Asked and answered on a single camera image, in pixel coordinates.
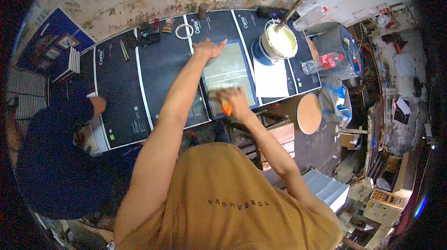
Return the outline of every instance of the person in dark jacket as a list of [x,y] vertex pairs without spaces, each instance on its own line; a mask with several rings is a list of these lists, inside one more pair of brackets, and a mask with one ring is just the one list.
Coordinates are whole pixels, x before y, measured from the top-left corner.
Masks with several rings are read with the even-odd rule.
[[16,178],[27,204],[38,214],[81,218],[101,210],[113,197],[110,168],[116,164],[91,157],[73,142],[74,134],[105,106],[102,97],[66,101],[39,111],[31,120],[19,150]]

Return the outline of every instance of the person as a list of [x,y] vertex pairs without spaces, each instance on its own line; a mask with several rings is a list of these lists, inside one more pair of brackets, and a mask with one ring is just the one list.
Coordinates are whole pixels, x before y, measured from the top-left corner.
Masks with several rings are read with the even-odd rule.
[[202,70],[226,42],[194,44],[172,84],[118,211],[116,249],[334,249],[341,241],[336,215],[309,191],[241,88],[221,91],[218,99],[231,103],[233,117],[251,131],[288,194],[272,187],[229,143],[190,147],[177,160]]
[[102,97],[80,97],[42,109],[31,119],[18,150],[16,180],[25,202],[39,215],[67,220],[96,212],[116,215],[132,158],[91,157],[73,143],[74,134],[105,107]]

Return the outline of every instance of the plastic bottle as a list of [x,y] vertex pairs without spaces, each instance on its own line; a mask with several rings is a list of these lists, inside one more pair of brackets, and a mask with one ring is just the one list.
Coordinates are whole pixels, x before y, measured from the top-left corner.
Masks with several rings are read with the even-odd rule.
[[304,16],[295,20],[293,22],[293,27],[297,31],[303,31],[307,29],[307,27],[309,27],[312,23],[317,22],[320,19],[324,18],[327,11],[328,8],[326,7],[320,7],[320,6],[315,7],[309,12],[307,12]]
[[309,60],[304,62],[301,67],[305,74],[313,74],[323,69],[334,68],[343,58],[343,54],[330,52],[321,56],[319,61]]

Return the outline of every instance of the tape roll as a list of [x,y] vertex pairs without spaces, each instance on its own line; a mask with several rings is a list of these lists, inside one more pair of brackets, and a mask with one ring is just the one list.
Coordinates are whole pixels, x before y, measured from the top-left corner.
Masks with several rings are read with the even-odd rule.
[[[189,34],[188,36],[186,36],[186,37],[182,37],[182,36],[179,36],[178,35],[178,30],[180,29],[180,28],[182,28],[182,27],[188,27],[190,30],[191,30],[191,34]],[[176,28],[176,30],[175,30],[175,35],[177,36],[177,38],[179,38],[179,39],[188,39],[188,38],[191,38],[191,36],[194,34],[194,28],[191,26],[191,25],[189,25],[189,24],[180,24],[179,26],[177,26],[177,28]]]

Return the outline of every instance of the brush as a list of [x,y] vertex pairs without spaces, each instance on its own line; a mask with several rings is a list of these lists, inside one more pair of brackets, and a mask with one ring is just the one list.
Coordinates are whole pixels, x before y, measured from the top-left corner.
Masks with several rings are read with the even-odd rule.
[[[210,85],[207,85],[208,88],[208,97],[210,100],[215,99],[217,100],[217,91],[225,90],[229,88],[238,88],[238,85],[231,84],[231,83],[211,83]],[[226,116],[230,116],[232,112],[231,103],[228,102],[226,99],[221,98],[220,103],[222,105],[223,113]]]

